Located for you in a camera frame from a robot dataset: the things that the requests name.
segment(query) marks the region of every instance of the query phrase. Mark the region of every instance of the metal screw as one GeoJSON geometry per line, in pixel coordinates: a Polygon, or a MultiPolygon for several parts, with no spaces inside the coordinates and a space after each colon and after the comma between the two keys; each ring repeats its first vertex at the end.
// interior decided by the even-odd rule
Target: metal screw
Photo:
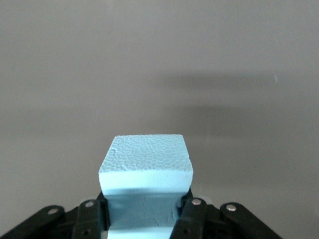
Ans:
{"type": "Polygon", "coordinates": [[[57,211],[58,211],[57,208],[52,208],[52,209],[48,212],[48,215],[55,214],[57,211]]]}
{"type": "Polygon", "coordinates": [[[85,207],[89,208],[89,207],[91,207],[91,206],[93,206],[93,205],[94,205],[94,203],[93,203],[92,201],[90,201],[90,202],[87,202],[87,203],[85,204],[85,207]]]}
{"type": "Polygon", "coordinates": [[[232,205],[232,204],[228,204],[228,205],[226,206],[226,209],[229,210],[229,211],[231,211],[231,212],[234,212],[234,211],[237,210],[237,208],[236,208],[234,205],[232,205]]]}
{"type": "Polygon", "coordinates": [[[194,205],[200,205],[201,204],[201,200],[200,199],[193,199],[193,201],[191,201],[191,203],[193,203],[194,205]]]}

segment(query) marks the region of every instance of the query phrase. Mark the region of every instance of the foam top surface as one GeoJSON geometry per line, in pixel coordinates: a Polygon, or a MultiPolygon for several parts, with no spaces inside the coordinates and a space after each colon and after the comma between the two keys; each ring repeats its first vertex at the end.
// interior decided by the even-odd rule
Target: foam top surface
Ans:
{"type": "Polygon", "coordinates": [[[187,193],[193,169],[182,135],[116,136],[99,170],[105,197],[187,193]]]}
{"type": "Polygon", "coordinates": [[[192,172],[182,135],[116,136],[99,173],[174,170],[192,172]]]}

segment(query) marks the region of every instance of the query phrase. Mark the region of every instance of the foam block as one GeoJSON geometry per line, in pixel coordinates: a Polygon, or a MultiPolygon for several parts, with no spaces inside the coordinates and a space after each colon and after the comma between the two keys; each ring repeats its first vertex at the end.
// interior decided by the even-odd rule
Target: foam block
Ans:
{"type": "Polygon", "coordinates": [[[108,238],[169,238],[192,175],[182,135],[116,136],[99,170],[108,238]]]}

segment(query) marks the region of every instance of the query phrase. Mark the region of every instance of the gray background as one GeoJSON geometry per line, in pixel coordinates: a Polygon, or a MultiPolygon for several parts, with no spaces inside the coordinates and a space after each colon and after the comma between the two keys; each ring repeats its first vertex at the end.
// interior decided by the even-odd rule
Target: gray background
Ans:
{"type": "Polygon", "coordinates": [[[319,235],[319,1],[1,1],[0,234],[100,192],[116,135],[180,133],[192,188],[319,235]]]}

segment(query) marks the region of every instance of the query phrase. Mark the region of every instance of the metal rivet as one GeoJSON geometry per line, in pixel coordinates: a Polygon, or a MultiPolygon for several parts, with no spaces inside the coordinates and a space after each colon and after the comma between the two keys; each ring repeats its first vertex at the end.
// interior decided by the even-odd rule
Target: metal rivet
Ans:
{"type": "Polygon", "coordinates": [[[85,207],[89,208],[89,207],[91,207],[91,206],[93,206],[93,205],[94,205],[94,203],[93,203],[92,201],[90,201],[90,202],[87,202],[87,203],[85,204],[85,207]]]}
{"type": "Polygon", "coordinates": [[[57,211],[58,211],[57,208],[52,208],[52,209],[48,212],[48,215],[55,214],[57,211]]]}
{"type": "Polygon", "coordinates": [[[234,211],[237,210],[237,208],[236,208],[234,205],[232,205],[232,204],[228,204],[228,205],[226,206],[226,209],[229,210],[229,211],[231,211],[231,212],[234,212],[234,211]]]}
{"type": "Polygon", "coordinates": [[[200,199],[193,199],[193,201],[191,201],[191,203],[193,203],[194,205],[200,205],[201,204],[201,200],[200,199]]]}

